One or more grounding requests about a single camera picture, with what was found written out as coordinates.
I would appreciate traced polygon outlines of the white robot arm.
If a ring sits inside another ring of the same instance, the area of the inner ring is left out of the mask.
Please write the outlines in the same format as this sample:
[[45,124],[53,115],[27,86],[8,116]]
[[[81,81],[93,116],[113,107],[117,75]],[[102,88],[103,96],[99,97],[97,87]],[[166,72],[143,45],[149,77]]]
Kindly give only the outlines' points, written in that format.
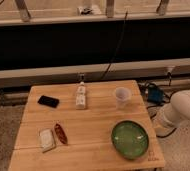
[[174,93],[170,102],[159,109],[153,123],[157,132],[163,132],[177,128],[184,120],[190,120],[190,89]]

